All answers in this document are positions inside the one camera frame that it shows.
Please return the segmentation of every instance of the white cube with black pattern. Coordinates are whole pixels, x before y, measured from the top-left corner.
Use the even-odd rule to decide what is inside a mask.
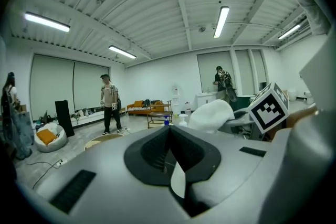
[[[261,133],[266,133],[289,116],[289,101],[280,87],[267,85],[248,107],[248,113]]]

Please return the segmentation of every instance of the long hair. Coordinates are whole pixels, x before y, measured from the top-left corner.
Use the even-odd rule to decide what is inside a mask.
[[[15,87],[15,77],[14,77],[14,73],[13,72],[8,73],[6,83],[3,86],[3,88],[2,88],[2,93],[4,93],[6,91],[6,88],[9,85],[11,85],[12,87]]]

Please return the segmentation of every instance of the black pants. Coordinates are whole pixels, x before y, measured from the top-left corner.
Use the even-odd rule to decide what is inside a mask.
[[[104,109],[105,132],[110,132],[110,123],[111,123],[111,116],[112,115],[117,122],[117,129],[121,129],[119,110],[116,109],[116,110],[112,111],[112,108],[105,107],[105,109]]]

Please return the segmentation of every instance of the black speaker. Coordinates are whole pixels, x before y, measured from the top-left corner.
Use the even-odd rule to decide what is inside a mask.
[[[75,133],[71,125],[68,101],[67,100],[56,101],[55,107],[56,107],[58,124],[63,127],[65,133],[67,134],[67,137],[73,136]]]

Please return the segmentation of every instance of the white bean bag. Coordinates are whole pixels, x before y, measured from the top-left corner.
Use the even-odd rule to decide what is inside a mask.
[[[231,106],[224,100],[204,104],[191,114],[188,127],[206,133],[215,133],[227,120],[235,118]]]
[[[40,140],[40,138],[38,138],[37,134],[35,134],[34,140],[35,140],[36,147],[39,151],[41,152],[56,151],[67,143],[67,136],[62,126],[57,125],[54,122],[51,122],[51,123],[47,123],[46,125],[44,125],[38,130],[42,131],[45,129],[50,130],[54,135],[58,136],[58,138],[50,142],[48,145],[46,145]]]

